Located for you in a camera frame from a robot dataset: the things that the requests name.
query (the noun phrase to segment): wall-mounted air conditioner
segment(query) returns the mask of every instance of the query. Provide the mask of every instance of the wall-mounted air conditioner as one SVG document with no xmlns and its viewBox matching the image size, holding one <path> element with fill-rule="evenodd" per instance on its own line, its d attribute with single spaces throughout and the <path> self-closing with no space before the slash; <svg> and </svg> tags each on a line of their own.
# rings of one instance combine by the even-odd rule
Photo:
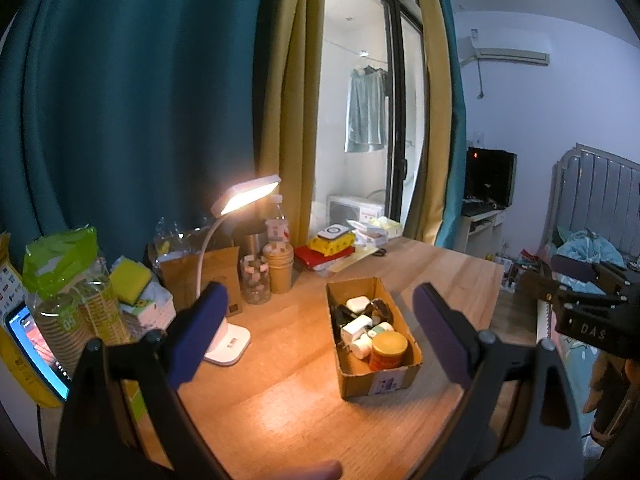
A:
<svg viewBox="0 0 640 480">
<path fill-rule="evenodd" d="M 476 59 L 496 59 L 548 65 L 551 42 L 539 32 L 519 28 L 473 28 L 471 44 Z"/>
</svg>

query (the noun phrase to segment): lamp head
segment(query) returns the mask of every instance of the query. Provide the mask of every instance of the lamp head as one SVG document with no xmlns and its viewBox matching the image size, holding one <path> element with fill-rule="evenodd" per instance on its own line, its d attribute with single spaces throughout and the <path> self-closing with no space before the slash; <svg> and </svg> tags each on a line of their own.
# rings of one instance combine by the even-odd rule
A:
<svg viewBox="0 0 640 480">
<path fill-rule="evenodd" d="M 264 198 L 271 193 L 280 183 L 277 175 L 262 176 L 235 184 L 227 189 L 211 207 L 213 216 L 219 218 L 227 213 L 236 211 L 245 205 Z"/>
</svg>

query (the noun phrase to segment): red book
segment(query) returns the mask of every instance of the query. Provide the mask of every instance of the red book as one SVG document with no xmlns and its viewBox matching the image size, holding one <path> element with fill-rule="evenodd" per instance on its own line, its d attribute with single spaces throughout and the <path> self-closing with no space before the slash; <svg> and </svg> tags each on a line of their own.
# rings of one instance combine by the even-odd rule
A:
<svg viewBox="0 0 640 480">
<path fill-rule="evenodd" d="M 320 264 L 324 264 L 332 260 L 337 260 L 338 258 L 343 258 L 344 256 L 349 256 L 349 254 L 354 253 L 355 251 L 355 247 L 349 246 L 345 250 L 340 251 L 339 253 L 336 253 L 332 256 L 324 256 L 318 251 L 309 249 L 306 245 L 293 249 L 293 253 L 296 255 L 296 258 L 299 259 L 303 264 L 305 264 L 305 267 L 307 267 L 308 269 L 313 269 L 315 266 L 318 266 Z"/>
</svg>

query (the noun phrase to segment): plastic bottle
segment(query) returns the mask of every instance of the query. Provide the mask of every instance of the plastic bottle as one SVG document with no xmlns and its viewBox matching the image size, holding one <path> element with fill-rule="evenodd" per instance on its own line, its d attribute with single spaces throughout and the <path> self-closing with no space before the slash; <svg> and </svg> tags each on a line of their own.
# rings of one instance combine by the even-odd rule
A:
<svg viewBox="0 0 640 480">
<path fill-rule="evenodd" d="M 288 242 L 289 241 L 289 222 L 282 212 L 280 204 L 282 204 L 282 195 L 271 195 L 271 215 L 267 224 L 267 236 L 270 242 Z"/>
</svg>

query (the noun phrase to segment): lamp base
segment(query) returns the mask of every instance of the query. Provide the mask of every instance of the lamp base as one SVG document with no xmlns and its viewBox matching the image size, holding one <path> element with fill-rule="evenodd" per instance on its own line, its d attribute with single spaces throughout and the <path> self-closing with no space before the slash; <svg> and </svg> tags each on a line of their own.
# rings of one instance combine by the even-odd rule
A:
<svg viewBox="0 0 640 480">
<path fill-rule="evenodd" d="M 232 325 L 225 318 L 204 354 L 204 360 L 219 366 L 231 366 L 238 362 L 249 341 L 251 333 L 247 329 Z"/>
</svg>

